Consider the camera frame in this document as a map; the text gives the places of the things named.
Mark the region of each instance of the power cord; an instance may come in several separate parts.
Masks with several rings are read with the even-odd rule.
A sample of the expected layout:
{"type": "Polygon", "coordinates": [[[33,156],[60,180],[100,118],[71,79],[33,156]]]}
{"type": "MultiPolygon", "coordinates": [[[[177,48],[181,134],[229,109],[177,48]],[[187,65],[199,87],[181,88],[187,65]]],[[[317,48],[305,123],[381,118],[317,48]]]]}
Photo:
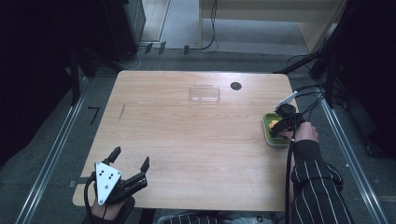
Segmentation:
{"type": "Polygon", "coordinates": [[[123,67],[124,69],[126,69],[126,70],[137,70],[139,67],[140,67],[140,65],[142,64],[142,60],[140,59],[140,57],[139,57],[139,53],[140,53],[140,51],[142,51],[143,49],[145,49],[146,47],[143,47],[142,49],[140,49],[137,53],[136,53],[136,58],[137,58],[137,60],[139,61],[139,64],[135,67],[135,68],[129,68],[129,67],[127,67],[127,66],[125,66],[123,63],[118,63],[121,67],[123,67]]]}
{"type": "Polygon", "coordinates": [[[103,224],[103,222],[105,221],[106,211],[107,211],[107,204],[106,204],[105,212],[103,213],[102,220],[101,220],[100,224],[103,224]]]}
{"type": "MultiPolygon", "coordinates": [[[[320,46],[320,48],[317,50],[317,52],[319,52],[319,51],[321,51],[325,46],[327,46],[329,43],[328,43],[329,41],[326,41],[326,38],[323,38],[323,44],[320,46]]],[[[287,61],[286,61],[286,66],[287,67],[289,67],[289,62],[290,62],[290,60],[291,59],[293,59],[293,58],[296,58],[296,57],[303,57],[302,59],[304,59],[304,58],[309,58],[312,62],[319,62],[319,61],[325,61],[326,59],[314,59],[314,58],[312,58],[311,56],[313,55],[313,54],[315,54],[315,53],[310,53],[310,54],[299,54],[299,55],[295,55],[295,56],[292,56],[292,57],[290,57],[287,61]]],[[[310,68],[310,67],[308,67],[306,64],[304,64],[304,67],[305,68],[307,68],[308,70],[311,70],[312,68],[310,68]]]]}
{"type": "Polygon", "coordinates": [[[95,223],[95,221],[93,220],[93,216],[92,216],[92,211],[91,211],[91,207],[90,207],[90,202],[88,201],[88,188],[90,187],[90,184],[93,182],[93,180],[96,177],[96,172],[92,172],[91,176],[88,178],[85,187],[84,187],[84,203],[85,203],[85,209],[87,210],[87,215],[88,218],[90,219],[90,222],[93,224],[95,223]]]}
{"type": "Polygon", "coordinates": [[[295,89],[294,91],[303,91],[303,90],[306,90],[306,89],[309,89],[309,88],[314,88],[314,87],[324,87],[324,85],[309,85],[309,86],[302,86],[302,87],[299,87],[299,88],[297,88],[297,89],[295,89]]]}
{"type": "Polygon", "coordinates": [[[217,11],[218,11],[218,0],[214,0],[212,9],[211,9],[211,13],[210,13],[210,20],[212,23],[212,30],[213,30],[212,40],[210,41],[210,43],[204,48],[200,48],[200,49],[195,48],[195,49],[189,49],[189,50],[198,50],[201,52],[212,52],[212,51],[216,51],[219,48],[219,43],[215,41],[215,38],[216,38],[215,22],[216,22],[217,11]],[[210,46],[212,46],[213,42],[215,42],[217,44],[216,50],[203,51],[205,49],[210,48],[210,46]]]}
{"type": "Polygon", "coordinates": [[[280,220],[282,220],[282,219],[283,219],[283,218],[285,218],[285,217],[286,217],[286,216],[283,216],[283,217],[277,217],[277,218],[276,218],[276,224],[279,224],[279,221],[280,221],[280,220]]]}
{"type": "MultiPolygon", "coordinates": [[[[146,48],[146,46],[139,46],[138,48],[137,48],[137,52],[139,52],[141,49],[145,49],[146,48]]],[[[125,59],[123,62],[121,62],[121,63],[126,63],[126,62],[128,62],[131,58],[132,58],[132,56],[134,56],[134,54],[132,53],[132,52],[130,52],[130,53],[128,53],[128,58],[127,59],[125,59]]]]}
{"type": "Polygon", "coordinates": [[[289,150],[288,150],[288,157],[287,157],[287,162],[286,162],[286,186],[285,186],[285,223],[289,224],[289,212],[290,212],[290,173],[291,173],[291,156],[293,154],[294,150],[294,139],[295,139],[295,134],[297,131],[297,116],[290,107],[287,106],[287,108],[291,111],[291,114],[294,116],[294,131],[293,135],[290,140],[289,144],[289,150]]]}
{"type": "Polygon", "coordinates": [[[324,95],[320,96],[312,105],[310,105],[302,114],[309,111],[308,121],[311,120],[312,111],[319,105],[319,103],[324,99],[324,95]]]}
{"type": "Polygon", "coordinates": [[[311,92],[307,92],[304,94],[296,95],[295,98],[306,96],[306,95],[311,95],[311,94],[324,94],[324,93],[325,93],[324,91],[311,91],[311,92]]]}

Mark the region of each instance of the human hand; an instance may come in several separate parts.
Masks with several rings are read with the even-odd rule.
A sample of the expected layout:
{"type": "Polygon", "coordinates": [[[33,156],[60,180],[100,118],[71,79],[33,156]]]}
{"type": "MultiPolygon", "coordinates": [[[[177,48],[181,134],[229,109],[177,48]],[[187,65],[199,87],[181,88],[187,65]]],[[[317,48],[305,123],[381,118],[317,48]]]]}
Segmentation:
{"type": "Polygon", "coordinates": [[[102,218],[103,214],[105,214],[105,220],[114,220],[116,219],[117,215],[119,214],[121,208],[124,206],[125,201],[122,203],[117,203],[114,205],[108,205],[107,208],[105,205],[99,205],[98,200],[95,199],[95,202],[92,206],[92,214],[96,217],[102,218]]]}
{"type": "MultiPolygon", "coordinates": [[[[289,132],[287,130],[280,133],[281,135],[292,138],[293,132],[289,132]]],[[[311,124],[311,122],[304,122],[300,125],[300,128],[297,130],[296,135],[294,137],[295,142],[301,140],[312,140],[318,142],[318,133],[317,129],[311,124]]]]}

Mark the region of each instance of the gray floor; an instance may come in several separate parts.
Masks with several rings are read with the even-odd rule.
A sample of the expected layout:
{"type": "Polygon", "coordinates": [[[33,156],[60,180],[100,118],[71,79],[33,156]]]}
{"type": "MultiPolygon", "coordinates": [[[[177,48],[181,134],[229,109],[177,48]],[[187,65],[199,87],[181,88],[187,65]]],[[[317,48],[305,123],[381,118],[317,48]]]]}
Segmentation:
{"type": "MultiPolygon", "coordinates": [[[[169,38],[167,42],[169,45],[171,44],[170,35],[164,34],[163,38],[169,38]]],[[[186,37],[185,40],[178,40],[175,43],[193,43],[189,41],[186,37]]],[[[298,43],[300,40],[296,38],[293,41],[298,43]]],[[[237,41],[234,41],[233,44],[245,50],[243,44],[237,41]]],[[[218,49],[216,52],[191,51],[189,54],[184,55],[181,50],[166,49],[163,54],[159,55],[158,50],[154,49],[148,54],[145,54],[144,51],[139,53],[141,60],[140,66],[138,66],[139,61],[137,58],[131,59],[124,63],[124,65],[131,68],[138,66],[139,70],[268,73],[284,68],[291,56],[304,54],[303,50],[288,51],[290,50],[288,46],[285,46],[283,49],[281,47],[282,45],[279,45],[278,50],[284,50],[288,53],[279,53],[280,51],[274,51],[273,49],[269,53],[264,53],[263,51],[249,53],[227,52],[228,50],[226,49],[218,49]]],[[[86,96],[82,102],[76,122],[65,141],[48,185],[45,187],[43,194],[39,195],[41,198],[39,198],[37,207],[32,208],[34,212],[31,216],[30,223],[79,223],[85,215],[84,208],[73,205],[72,196],[75,189],[68,185],[69,181],[77,180],[80,175],[106,107],[106,101],[117,78],[117,74],[112,70],[104,66],[99,66],[98,68],[100,72],[95,78],[90,79],[86,96]],[[89,106],[100,107],[98,117],[93,124],[91,122],[94,111],[88,109],[89,106]]],[[[290,84],[293,88],[312,84],[312,80],[307,76],[307,71],[307,68],[302,67],[297,72],[290,74],[290,84]]],[[[297,103],[300,110],[304,110],[314,100],[315,96],[311,95],[304,99],[298,99],[297,103]]],[[[50,153],[57,133],[61,129],[64,119],[69,112],[70,102],[71,93],[69,92],[42,125],[31,144],[1,168],[0,197],[2,200],[0,200],[0,223],[13,223],[17,220],[27,200],[28,193],[35,183],[41,167],[50,153]]],[[[334,110],[353,146],[353,151],[361,162],[364,173],[366,173],[376,195],[382,200],[381,205],[389,219],[389,223],[396,223],[396,216],[393,213],[396,181],[392,176],[392,171],[396,168],[395,161],[388,159],[379,160],[368,156],[365,152],[365,145],[350,115],[339,105],[334,110]]],[[[323,158],[335,165],[346,180],[343,195],[355,222],[373,223],[366,204],[361,197],[358,185],[349,170],[329,121],[327,121],[320,106],[315,109],[311,121],[320,133],[323,158]]],[[[130,215],[127,223],[137,223],[140,213],[141,210],[136,208],[130,215]]]]}
{"type": "MultiPolygon", "coordinates": [[[[216,42],[207,50],[289,55],[308,53],[295,22],[216,20],[215,32],[216,42]]],[[[199,1],[171,1],[161,39],[166,41],[167,48],[206,47],[212,36],[209,19],[203,20],[202,34],[199,32],[199,1]]]]}
{"type": "Polygon", "coordinates": [[[159,42],[163,36],[163,27],[166,23],[167,12],[171,0],[143,0],[146,15],[146,24],[141,41],[159,42]]]}

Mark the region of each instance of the striped sleeve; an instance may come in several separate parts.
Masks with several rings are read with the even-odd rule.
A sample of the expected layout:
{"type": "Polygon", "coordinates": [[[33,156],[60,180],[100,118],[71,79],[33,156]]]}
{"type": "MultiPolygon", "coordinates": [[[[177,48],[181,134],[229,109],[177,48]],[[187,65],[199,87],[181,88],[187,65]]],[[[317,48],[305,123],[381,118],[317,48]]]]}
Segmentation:
{"type": "Polygon", "coordinates": [[[291,223],[354,223],[340,193],[343,178],[321,158],[318,143],[297,142],[294,159],[291,223]]]}
{"type": "Polygon", "coordinates": [[[222,220],[207,215],[175,216],[165,220],[162,224],[222,224],[222,220]]]}

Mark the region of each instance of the black round hole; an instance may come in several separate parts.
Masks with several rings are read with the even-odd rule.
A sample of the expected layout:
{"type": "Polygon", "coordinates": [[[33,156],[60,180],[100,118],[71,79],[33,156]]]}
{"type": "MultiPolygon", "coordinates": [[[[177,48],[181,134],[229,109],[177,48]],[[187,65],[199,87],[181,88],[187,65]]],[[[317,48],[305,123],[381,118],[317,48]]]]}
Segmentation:
{"type": "Polygon", "coordinates": [[[233,82],[231,83],[231,89],[235,90],[235,91],[239,91],[241,90],[242,85],[239,82],[233,82]]]}
{"type": "Polygon", "coordinates": [[[263,222],[264,221],[264,219],[261,216],[257,216],[256,219],[257,219],[258,222],[263,222]]]}

